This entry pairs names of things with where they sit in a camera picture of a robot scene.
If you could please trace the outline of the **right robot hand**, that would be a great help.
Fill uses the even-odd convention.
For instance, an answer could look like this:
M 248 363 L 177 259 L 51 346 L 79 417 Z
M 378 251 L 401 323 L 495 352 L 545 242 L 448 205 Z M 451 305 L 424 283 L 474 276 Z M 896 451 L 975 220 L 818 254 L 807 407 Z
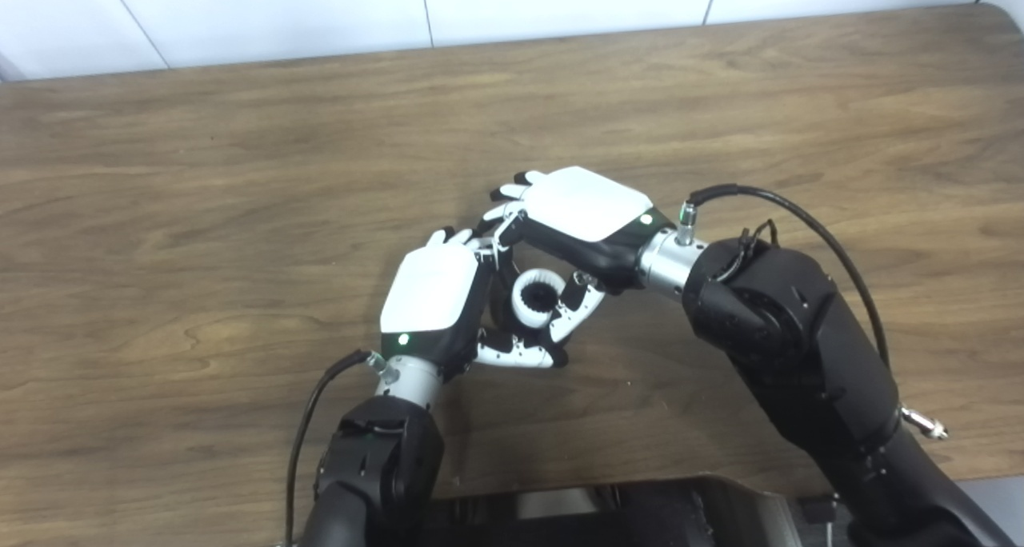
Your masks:
M 641 258 L 672 220 L 641 191 L 573 166 L 528 171 L 490 191 L 496 207 L 478 229 L 502 248 L 526 243 L 573 266 L 582 282 L 567 282 L 548 335 L 562 342 L 596 310 L 601 294 L 643 286 Z

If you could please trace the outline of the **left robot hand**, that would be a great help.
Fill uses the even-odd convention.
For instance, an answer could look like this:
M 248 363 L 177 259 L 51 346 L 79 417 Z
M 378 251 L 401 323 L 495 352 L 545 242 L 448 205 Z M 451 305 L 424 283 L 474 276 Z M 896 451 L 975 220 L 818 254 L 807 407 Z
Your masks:
M 548 335 L 564 287 L 551 270 L 498 266 L 489 238 L 445 227 L 400 262 L 380 315 L 380 353 L 429 362 L 442 382 L 475 361 L 566 367 L 566 339 Z

